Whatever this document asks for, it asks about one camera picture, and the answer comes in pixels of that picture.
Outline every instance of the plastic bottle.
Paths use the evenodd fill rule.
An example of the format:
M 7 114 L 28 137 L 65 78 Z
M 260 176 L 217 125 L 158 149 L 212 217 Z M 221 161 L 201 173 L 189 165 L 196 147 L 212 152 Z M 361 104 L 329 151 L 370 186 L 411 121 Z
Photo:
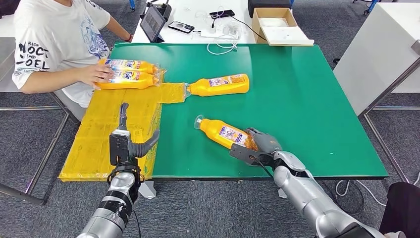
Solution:
M 202 97 L 246 93 L 249 90 L 249 78 L 246 74 L 205 79 L 202 78 L 195 83 L 185 84 L 185 97 L 191 94 Z
M 110 83 L 96 83 L 101 89 L 137 88 L 159 86 L 162 81 L 160 72 L 148 74 L 140 71 L 114 70 L 114 79 Z
M 238 143 L 249 149 L 258 150 L 254 140 L 247 133 L 221 120 L 210 120 L 206 119 L 203 115 L 199 115 L 196 117 L 194 128 L 202 130 L 208 138 L 228 149 L 230 149 L 233 143 Z
M 109 64 L 112 69 L 116 70 L 135 70 L 154 74 L 159 71 L 159 64 L 152 64 L 142 60 L 127 60 L 127 59 L 107 59 L 100 61 L 103 64 Z

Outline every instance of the human hand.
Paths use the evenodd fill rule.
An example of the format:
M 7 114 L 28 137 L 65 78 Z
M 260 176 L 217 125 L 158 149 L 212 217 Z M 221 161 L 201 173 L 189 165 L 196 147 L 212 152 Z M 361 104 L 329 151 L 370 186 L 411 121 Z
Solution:
M 114 77 L 114 71 L 109 64 L 95 64 L 83 68 L 76 68 L 77 79 L 80 82 L 91 85 L 96 90 L 101 88 L 96 83 L 109 83 Z

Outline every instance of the floor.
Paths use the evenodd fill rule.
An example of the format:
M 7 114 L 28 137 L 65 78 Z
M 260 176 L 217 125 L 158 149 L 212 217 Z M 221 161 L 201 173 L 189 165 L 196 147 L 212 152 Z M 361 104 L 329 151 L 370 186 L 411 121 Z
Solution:
M 139 16 L 129 11 L 128 1 L 95 2 L 134 32 Z M 297 0 L 293 12 L 300 27 L 309 38 L 315 39 L 334 67 L 332 59 L 344 53 L 363 24 L 365 8 L 364 3 L 353 4 L 351 0 Z M 117 40 L 106 31 L 104 38 L 109 45 Z M 46 94 L 0 93 L 0 107 L 53 104 Z M 420 95 L 394 94 L 384 104 L 418 106 Z M 414 181 L 420 170 L 420 112 L 374 111 L 370 116 L 403 171 Z M 0 182 L 24 190 L 62 117 L 62 112 L 0 113 Z M 385 202 L 388 187 L 399 178 L 366 122 L 361 120 L 361 123 L 390 175 L 384 180 L 364 183 Z M 0 194 L 0 237 L 66 238 L 76 237 L 83 229 L 105 194 L 107 184 L 57 179 L 77 129 L 70 121 L 66 124 L 36 186 L 34 194 L 48 198 L 45 206 L 33 206 Z M 320 181 L 320 184 L 332 195 L 336 182 Z M 278 197 L 272 181 L 171 181 L 156 182 L 155 187 L 158 196 L 152 200 L 141 198 L 135 207 L 144 238 L 314 236 L 292 204 Z M 351 183 L 348 195 L 338 197 L 337 202 L 356 219 L 378 228 L 384 208 L 360 185 Z M 124 237 L 137 236 L 137 225 L 131 218 Z

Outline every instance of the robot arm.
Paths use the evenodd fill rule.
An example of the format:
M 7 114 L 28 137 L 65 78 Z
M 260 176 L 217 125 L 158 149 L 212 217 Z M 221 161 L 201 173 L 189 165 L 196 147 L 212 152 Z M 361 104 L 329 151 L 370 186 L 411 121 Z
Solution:
M 137 158 L 145 156 L 156 144 L 159 130 L 144 143 L 132 142 L 126 127 L 127 107 L 127 103 L 121 105 L 119 126 L 109 135 L 109 160 L 115 169 L 107 179 L 108 192 L 77 238 L 119 238 L 133 212 L 143 182 Z
M 229 154 L 254 166 L 263 164 L 274 170 L 279 196 L 289 198 L 307 220 L 318 238 L 384 238 L 341 210 L 315 181 L 305 165 L 292 153 L 283 151 L 277 140 L 268 134 L 248 128 L 260 151 L 233 144 Z

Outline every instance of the green table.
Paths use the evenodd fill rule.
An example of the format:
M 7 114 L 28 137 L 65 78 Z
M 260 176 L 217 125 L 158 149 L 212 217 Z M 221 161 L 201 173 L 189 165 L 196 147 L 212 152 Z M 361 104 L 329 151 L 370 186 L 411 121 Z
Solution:
M 119 44 L 113 59 L 160 63 L 166 82 L 246 73 L 246 94 L 191 96 L 162 107 L 154 178 L 261 179 L 267 174 L 232 158 L 228 150 L 195 130 L 204 115 L 237 128 L 255 127 L 275 136 L 315 177 L 388 176 L 374 147 L 318 46 L 238 45 L 214 56 L 202 44 Z

